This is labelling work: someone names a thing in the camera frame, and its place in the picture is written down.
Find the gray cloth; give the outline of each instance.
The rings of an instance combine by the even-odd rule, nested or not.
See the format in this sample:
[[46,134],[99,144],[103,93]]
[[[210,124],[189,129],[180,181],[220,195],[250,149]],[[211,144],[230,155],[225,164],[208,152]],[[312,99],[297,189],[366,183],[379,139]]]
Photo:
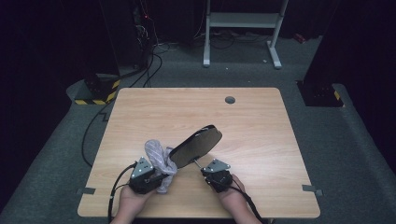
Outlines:
[[168,191],[173,176],[177,173],[176,164],[169,159],[169,153],[172,151],[172,148],[167,147],[166,150],[163,150],[160,141],[151,139],[146,142],[145,150],[148,159],[155,168],[155,175],[169,175],[163,180],[161,186],[157,188],[158,193],[165,194]]

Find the person's right hand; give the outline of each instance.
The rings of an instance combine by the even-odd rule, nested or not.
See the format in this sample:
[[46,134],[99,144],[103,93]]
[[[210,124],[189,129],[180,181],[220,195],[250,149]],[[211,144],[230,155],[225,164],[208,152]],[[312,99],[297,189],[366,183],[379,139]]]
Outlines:
[[[232,187],[241,189],[245,192],[244,184],[239,180],[236,175],[233,176]],[[254,224],[261,223],[248,209],[248,204],[244,196],[234,190],[228,189],[217,194],[221,205],[227,210],[238,224]]]

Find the gray carpet floor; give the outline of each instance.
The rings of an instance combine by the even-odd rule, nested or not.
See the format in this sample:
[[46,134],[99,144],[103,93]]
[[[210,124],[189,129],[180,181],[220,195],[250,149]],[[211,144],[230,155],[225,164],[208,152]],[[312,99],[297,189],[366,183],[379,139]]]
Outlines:
[[[343,85],[334,84],[344,107],[307,107],[296,80],[304,75],[319,39],[299,44],[279,38],[276,49],[282,69],[275,70],[264,37],[245,43],[237,38],[226,49],[211,51],[211,66],[202,67],[202,42],[195,47],[162,45],[155,51],[163,66],[151,87],[276,87],[280,89],[311,182],[322,189],[321,214],[315,219],[284,219],[276,223],[396,223],[396,177],[377,150],[373,139],[348,98]],[[217,47],[229,41],[213,40]],[[151,74],[159,66],[155,58]],[[128,88],[139,75],[121,80]],[[142,88],[146,78],[133,88]],[[0,223],[106,223],[105,217],[78,215],[81,195],[91,168],[81,157],[83,135],[102,105],[74,105],[82,81],[70,86],[70,110],[35,158],[0,216]],[[105,109],[107,116],[112,105]],[[87,160],[94,161],[106,128],[97,117],[84,142]],[[233,223],[232,220],[137,219],[135,223]]]

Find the hand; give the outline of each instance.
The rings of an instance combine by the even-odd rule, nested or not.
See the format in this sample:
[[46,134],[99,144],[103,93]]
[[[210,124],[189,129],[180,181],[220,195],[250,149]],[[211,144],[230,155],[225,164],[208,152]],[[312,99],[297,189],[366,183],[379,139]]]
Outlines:
[[120,192],[119,211],[111,224],[130,224],[145,207],[146,201],[155,190],[147,194],[137,194],[129,186],[124,186]]
[[[232,187],[241,189],[245,192],[244,184],[239,180],[236,175],[233,176]],[[236,223],[261,223],[248,209],[248,204],[244,196],[234,189],[228,189],[217,194],[221,205],[227,210],[235,220]]]

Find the yellow and black hazard tape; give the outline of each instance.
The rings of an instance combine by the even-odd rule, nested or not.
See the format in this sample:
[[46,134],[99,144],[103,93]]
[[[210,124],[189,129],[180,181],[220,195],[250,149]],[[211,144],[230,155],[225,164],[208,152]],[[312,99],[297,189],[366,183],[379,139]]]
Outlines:
[[106,105],[110,103],[116,96],[117,88],[120,85],[120,81],[117,80],[113,83],[110,93],[107,97],[102,99],[75,99],[77,105]]

